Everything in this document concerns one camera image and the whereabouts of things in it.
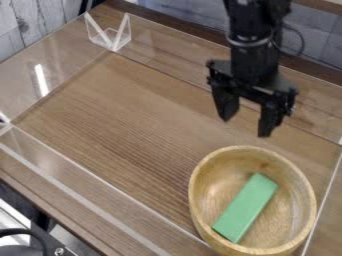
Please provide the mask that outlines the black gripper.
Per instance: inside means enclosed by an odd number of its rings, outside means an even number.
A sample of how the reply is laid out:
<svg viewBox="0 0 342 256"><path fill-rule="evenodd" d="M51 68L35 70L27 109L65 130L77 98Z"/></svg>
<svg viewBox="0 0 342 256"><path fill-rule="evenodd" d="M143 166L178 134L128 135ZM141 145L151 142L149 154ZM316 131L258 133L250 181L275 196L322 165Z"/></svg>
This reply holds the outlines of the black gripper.
<svg viewBox="0 0 342 256"><path fill-rule="evenodd" d="M206 66L207 84L220 119L227 122L234 117L239 111L239 98L243 97L262 105L258 136L270 137L284 115L290 116L294 112L299 94L295 84L278 71L252 80L238 78L232 75L232 63L228 60L208 60Z"/></svg>

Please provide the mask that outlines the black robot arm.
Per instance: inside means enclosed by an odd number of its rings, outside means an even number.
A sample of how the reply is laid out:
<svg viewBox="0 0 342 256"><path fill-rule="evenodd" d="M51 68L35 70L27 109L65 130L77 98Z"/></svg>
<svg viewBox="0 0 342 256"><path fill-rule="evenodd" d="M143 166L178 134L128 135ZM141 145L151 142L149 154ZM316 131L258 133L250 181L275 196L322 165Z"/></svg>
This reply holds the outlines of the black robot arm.
<svg viewBox="0 0 342 256"><path fill-rule="evenodd" d="M227 121L240 100L260 105L258 135L268 137L292 114L298 87L279 73L283 18L291 0L223 0L230 17L230 58L206 63L219 117Z"/></svg>

